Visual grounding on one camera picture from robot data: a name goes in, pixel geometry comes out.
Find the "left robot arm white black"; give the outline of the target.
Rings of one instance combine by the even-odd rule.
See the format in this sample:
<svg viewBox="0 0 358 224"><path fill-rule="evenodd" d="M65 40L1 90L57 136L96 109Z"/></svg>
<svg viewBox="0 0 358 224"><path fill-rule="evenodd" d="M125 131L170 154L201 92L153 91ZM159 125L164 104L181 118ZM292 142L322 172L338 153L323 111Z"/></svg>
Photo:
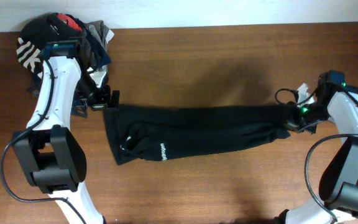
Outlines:
<svg viewBox="0 0 358 224"><path fill-rule="evenodd" d="M42 84L34 113L13 148L28 183L54 201L69 223L105 223L85 185L86 156L70 131L75 110L116 111L119 91L90 75L93 53L86 39L48 42L41 51Z"/></svg>

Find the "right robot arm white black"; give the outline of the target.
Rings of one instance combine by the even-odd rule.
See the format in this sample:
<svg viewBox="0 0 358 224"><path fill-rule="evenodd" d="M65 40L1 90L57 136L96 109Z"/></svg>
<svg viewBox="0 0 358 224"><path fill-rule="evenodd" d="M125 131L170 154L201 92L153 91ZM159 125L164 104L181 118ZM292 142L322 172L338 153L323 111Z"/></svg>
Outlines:
<svg viewBox="0 0 358 224"><path fill-rule="evenodd" d="M308 93L306 84L292 90L295 101L288 102L290 131L315 133L319 123L330 121L338 133L324 137L309 149L304 176L311 199L298 208L284 210L275 223L344 223L358 219L358 87L346 83L345 74L335 70L322 73L318 85ZM309 178L314 150L322 143L340 139L336 155L323 172L317 193Z"/></svg>

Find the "black t-shirt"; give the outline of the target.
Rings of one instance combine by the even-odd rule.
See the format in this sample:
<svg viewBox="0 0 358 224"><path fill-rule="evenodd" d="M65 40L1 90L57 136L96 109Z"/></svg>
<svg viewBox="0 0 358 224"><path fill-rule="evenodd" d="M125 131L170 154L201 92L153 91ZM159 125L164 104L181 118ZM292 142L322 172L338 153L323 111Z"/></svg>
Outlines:
<svg viewBox="0 0 358 224"><path fill-rule="evenodd" d="M282 105L143 108L119 105L103 113L117 165L241 151L290 136L293 114Z"/></svg>

